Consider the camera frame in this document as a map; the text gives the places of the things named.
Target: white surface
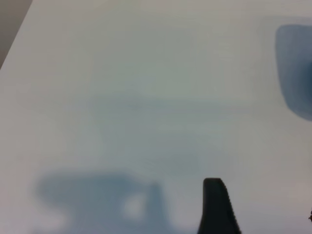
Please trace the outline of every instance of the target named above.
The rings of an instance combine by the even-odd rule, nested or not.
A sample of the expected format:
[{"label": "white surface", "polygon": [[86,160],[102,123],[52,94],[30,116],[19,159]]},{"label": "white surface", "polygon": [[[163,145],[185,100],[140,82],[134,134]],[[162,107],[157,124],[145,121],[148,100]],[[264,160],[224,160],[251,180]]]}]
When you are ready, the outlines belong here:
[{"label": "white surface", "polygon": [[34,0],[0,70],[0,233],[57,229],[54,171],[157,181],[195,230],[221,177],[244,233],[307,234],[312,123],[289,110],[276,29],[311,1]]}]

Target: tabletop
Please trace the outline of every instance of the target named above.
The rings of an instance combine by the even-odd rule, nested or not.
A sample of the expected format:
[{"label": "tabletop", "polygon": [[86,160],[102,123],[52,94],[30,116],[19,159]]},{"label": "tabletop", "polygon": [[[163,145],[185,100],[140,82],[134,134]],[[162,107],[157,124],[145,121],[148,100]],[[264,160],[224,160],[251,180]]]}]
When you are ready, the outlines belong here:
[{"label": "tabletop", "polygon": [[34,0],[0,70],[0,234],[308,234],[312,2]]}]

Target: black object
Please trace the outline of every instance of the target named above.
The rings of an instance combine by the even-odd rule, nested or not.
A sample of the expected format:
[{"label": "black object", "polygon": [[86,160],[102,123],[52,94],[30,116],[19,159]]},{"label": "black object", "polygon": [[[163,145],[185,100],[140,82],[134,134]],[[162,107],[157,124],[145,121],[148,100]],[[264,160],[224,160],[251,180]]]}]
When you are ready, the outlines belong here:
[{"label": "black object", "polygon": [[205,179],[203,193],[198,234],[241,234],[223,181],[220,178]]},{"label": "black object", "polygon": [[309,217],[309,220],[312,222],[312,211],[311,211],[311,215]]}]

